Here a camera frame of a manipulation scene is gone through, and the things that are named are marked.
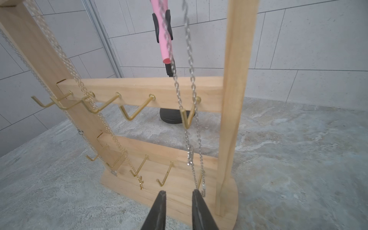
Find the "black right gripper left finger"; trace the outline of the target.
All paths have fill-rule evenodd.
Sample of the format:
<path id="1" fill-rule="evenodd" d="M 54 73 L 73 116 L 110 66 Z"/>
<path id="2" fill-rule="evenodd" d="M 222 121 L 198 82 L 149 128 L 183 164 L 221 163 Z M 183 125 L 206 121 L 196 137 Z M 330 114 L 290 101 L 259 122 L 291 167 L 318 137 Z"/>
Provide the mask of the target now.
<path id="1" fill-rule="evenodd" d="M 166 192 L 160 191 L 141 227 L 141 230 L 165 230 Z"/>

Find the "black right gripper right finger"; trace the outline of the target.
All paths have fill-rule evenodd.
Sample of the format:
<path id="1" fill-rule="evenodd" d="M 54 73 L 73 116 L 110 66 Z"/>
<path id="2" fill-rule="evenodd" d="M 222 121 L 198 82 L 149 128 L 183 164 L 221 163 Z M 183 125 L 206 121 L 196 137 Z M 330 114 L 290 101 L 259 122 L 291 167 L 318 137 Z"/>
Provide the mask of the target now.
<path id="1" fill-rule="evenodd" d="M 193 230 L 218 230 L 213 216 L 198 189 L 192 193 Z"/>

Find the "wooden jewelry display stand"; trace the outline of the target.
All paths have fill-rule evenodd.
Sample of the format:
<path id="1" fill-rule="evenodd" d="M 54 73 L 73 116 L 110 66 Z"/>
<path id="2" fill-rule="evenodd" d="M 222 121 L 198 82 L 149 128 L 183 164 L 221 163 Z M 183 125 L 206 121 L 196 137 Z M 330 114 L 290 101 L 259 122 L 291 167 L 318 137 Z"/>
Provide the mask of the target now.
<path id="1" fill-rule="evenodd" d="M 219 77 L 82 79 L 33 1 L 1 1 L 1 34 L 104 161 L 101 182 L 152 207 L 166 192 L 166 216 L 192 226 L 192 193 L 198 189 L 219 230 L 235 226 L 238 188 L 232 176 L 258 1 L 229 1 L 224 75 Z M 103 112 L 117 105 L 123 117 L 151 125 L 164 92 L 174 89 L 176 109 L 195 115 L 185 134 L 199 129 L 199 113 L 220 113 L 218 156 L 188 141 L 175 149 L 116 135 Z"/>

